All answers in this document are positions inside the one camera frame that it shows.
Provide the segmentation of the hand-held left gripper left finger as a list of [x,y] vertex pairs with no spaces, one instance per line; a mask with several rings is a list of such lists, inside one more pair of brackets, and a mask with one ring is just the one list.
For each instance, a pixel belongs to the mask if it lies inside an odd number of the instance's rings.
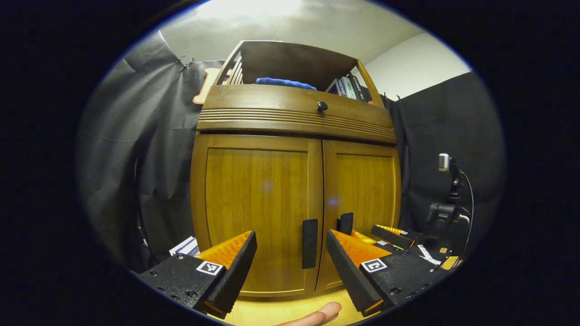
[[256,233],[250,230],[200,254],[176,253],[137,277],[168,299],[224,319],[240,295],[256,251]]

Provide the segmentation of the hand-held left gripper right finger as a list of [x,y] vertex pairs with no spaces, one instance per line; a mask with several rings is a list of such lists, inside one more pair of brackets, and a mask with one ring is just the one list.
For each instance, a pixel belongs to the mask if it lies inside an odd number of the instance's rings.
[[326,248],[356,310],[364,317],[393,309],[422,295],[452,270],[410,249],[390,252],[378,242],[337,230],[326,233]]

